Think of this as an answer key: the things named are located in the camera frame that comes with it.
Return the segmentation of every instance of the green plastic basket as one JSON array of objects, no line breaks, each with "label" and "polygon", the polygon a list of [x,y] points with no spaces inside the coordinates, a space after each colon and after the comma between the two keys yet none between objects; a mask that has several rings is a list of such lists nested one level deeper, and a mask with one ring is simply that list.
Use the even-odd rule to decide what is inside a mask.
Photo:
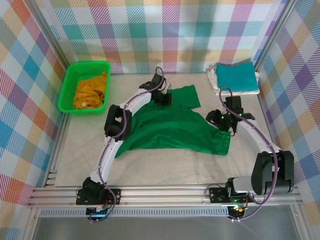
[{"label": "green plastic basket", "polygon": [[[79,81],[87,80],[107,73],[104,103],[102,106],[93,109],[75,109],[73,105],[76,88]],[[66,70],[58,108],[61,112],[72,115],[98,115],[103,114],[108,101],[108,89],[110,83],[111,67],[106,61],[81,61],[71,64]]]}]

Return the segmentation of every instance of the white cloth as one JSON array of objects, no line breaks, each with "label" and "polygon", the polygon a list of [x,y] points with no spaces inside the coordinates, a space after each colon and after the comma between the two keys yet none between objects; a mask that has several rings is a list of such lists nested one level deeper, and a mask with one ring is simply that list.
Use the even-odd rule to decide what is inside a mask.
[{"label": "white cloth", "polygon": [[[210,80],[210,83],[213,87],[215,94],[219,95],[220,88],[218,87],[218,77],[216,74],[216,69],[213,68],[211,71],[208,71],[207,74],[208,74],[208,78]],[[255,72],[255,77],[256,77],[256,83],[258,83],[258,81],[259,81],[259,73],[258,72]],[[232,94],[234,96],[236,96],[236,95],[257,95],[259,93],[260,93],[259,88],[255,91],[233,91],[232,92]],[[227,96],[227,95],[230,95],[230,93],[228,91],[222,91],[221,95]]]}]

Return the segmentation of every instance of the plaid wall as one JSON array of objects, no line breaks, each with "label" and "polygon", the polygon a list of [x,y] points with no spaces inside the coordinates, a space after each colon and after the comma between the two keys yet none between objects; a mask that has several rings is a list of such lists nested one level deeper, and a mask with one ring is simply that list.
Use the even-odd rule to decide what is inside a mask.
[{"label": "plaid wall", "polygon": [[301,0],[260,72],[276,143],[295,156],[294,181],[320,238],[320,0]]},{"label": "plaid wall", "polygon": [[65,71],[23,1],[0,6],[0,240],[14,240],[55,142]]},{"label": "plaid wall", "polygon": [[114,74],[256,60],[287,0],[37,0],[70,60]]}]

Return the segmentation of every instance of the green t-shirt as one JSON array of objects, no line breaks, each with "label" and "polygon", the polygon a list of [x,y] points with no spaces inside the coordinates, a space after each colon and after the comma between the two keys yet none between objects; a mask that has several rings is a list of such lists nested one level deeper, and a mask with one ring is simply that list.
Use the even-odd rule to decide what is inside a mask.
[{"label": "green t-shirt", "polygon": [[227,155],[230,136],[222,135],[193,108],[201,107],[194,85],[172,89],[172,105],[152,101],[132,117],[131,135],[122,143],[116,158],[134,149],[191,149]]}]

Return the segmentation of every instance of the teal towel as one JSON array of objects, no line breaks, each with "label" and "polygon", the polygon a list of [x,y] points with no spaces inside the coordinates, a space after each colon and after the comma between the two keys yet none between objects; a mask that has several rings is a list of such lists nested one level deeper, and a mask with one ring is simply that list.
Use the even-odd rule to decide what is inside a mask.
[{"label": "teal towel", "polygon": [[216,67],[218,88],[228,87],[232,91],[256,91],[258,89],[255,68],[252,62],[238,66]]}]

